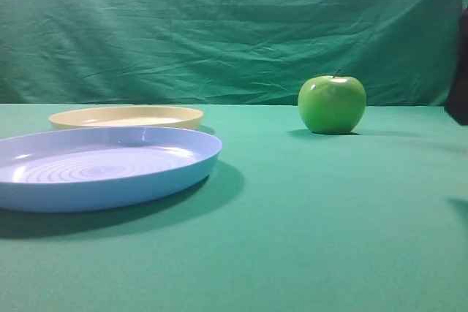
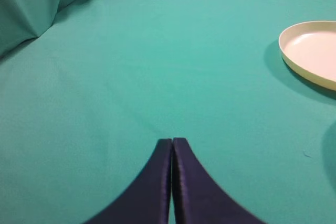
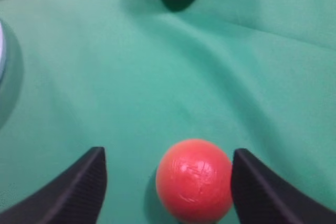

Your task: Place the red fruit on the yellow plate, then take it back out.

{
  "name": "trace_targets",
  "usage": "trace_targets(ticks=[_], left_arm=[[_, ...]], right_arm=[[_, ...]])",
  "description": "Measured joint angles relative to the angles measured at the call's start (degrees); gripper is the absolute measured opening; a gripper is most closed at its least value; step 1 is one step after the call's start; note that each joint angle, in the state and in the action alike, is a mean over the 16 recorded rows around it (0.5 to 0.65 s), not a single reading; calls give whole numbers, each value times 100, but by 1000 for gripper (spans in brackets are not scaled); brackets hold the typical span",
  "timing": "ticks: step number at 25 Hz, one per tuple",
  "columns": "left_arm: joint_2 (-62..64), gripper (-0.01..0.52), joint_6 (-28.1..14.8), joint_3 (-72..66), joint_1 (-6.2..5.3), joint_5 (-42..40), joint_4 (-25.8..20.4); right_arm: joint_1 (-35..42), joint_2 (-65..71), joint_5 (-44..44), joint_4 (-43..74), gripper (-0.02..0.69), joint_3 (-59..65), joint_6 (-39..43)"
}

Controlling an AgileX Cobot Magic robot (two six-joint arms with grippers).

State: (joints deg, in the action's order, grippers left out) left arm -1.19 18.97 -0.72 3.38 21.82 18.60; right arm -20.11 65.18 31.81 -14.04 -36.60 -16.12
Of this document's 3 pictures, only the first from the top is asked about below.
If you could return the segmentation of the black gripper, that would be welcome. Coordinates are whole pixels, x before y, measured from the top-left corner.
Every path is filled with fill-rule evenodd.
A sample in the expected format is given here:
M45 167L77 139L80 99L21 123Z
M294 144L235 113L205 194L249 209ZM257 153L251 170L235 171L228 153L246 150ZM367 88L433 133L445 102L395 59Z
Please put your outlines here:
M458 24L456 72L444 110L458 124L467 125L467 7L462 10Z

